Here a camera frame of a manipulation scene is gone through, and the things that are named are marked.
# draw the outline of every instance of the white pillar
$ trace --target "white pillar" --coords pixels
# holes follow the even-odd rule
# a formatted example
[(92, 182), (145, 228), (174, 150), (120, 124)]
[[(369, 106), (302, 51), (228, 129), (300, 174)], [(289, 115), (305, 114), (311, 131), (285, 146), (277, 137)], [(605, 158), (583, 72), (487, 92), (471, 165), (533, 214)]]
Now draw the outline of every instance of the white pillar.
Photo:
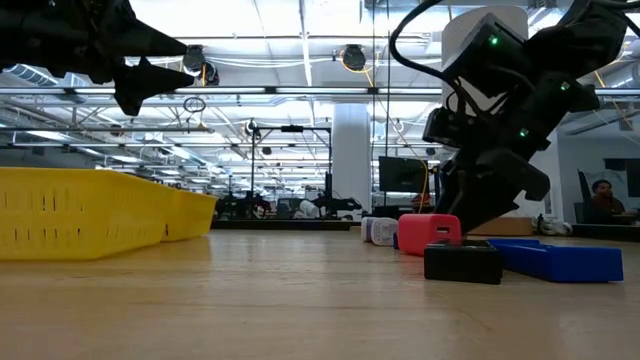
[(371, 212), (371, 117), (366, 104), (335, 104), (331, 127), (333, 196), (353, 197)]
[[(529, 38), (529, 26), (528, 15), (524, 9), (517, 6), (485, 6), (469, 12), (466, 12), (447, 24), (442, 32), (442, 64), (446, 64), (451, 55), (453, 55), (464, 39), (475, 28), (476, 24), (487, 15), (493, 13), (498, 19), (511, 28), (516, 34), (522, 36), (525, 39)], [(494, 99), (487, 99), (481, 92), (476, 90), (473, 86), (462, 80), (462, 86), (469, 92), (471, 96), (476, 100), (480, 108), (489, 108), (494, 102)], [(447, 84), (442, 84), (442, 104), (453, 89)], [(454, 95), (451, 98), (451, 108), (455, 109), (458, 104), (457, 98)], [(471, 109), (467, 109), (467, 113), (473, 114)]]

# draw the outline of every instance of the table surface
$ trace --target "table surface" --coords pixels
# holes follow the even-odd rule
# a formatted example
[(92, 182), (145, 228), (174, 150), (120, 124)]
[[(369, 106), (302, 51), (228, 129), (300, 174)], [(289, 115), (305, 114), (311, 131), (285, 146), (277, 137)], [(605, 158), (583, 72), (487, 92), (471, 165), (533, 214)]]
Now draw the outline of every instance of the table surface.
[(3, 359), (639, 359), (626, 281), (425, 281), (353, 232), (215, 231), (94, 262), (0, 263)]

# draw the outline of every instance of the cardboard box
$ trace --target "cardboard box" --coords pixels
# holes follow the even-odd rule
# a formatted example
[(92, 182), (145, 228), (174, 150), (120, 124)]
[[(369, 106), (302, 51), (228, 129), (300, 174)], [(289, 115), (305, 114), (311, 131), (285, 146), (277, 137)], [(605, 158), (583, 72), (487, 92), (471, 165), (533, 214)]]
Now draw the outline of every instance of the cardboard box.
[(531, 236), (530, 218), (500, 217), (481, 225), (468, 233), (481, 236)]

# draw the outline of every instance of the yellow plastic basket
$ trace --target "yellow plastic basket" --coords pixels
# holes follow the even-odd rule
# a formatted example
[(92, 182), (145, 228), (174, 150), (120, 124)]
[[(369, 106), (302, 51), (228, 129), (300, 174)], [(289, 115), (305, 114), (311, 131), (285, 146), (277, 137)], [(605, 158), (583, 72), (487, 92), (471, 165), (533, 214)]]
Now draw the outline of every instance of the yellow plastic basket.
[(0, 259), (96, 259), (157, 244), (171, 195), (113, 171), (0, 168)]
[(216, 201), (213, 196), (174, 190), (162, 241), (186, 240), (208, 233)]

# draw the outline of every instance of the black block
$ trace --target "black block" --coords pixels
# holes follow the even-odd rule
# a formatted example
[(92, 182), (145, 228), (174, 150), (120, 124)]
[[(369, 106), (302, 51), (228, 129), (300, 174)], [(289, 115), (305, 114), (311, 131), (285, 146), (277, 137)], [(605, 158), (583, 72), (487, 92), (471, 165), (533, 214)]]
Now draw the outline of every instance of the black block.
[(431, 244), (424, 249), (424, 277), (499, 285), (500, 253), (486, 241), (463, 241), (462, 245)]

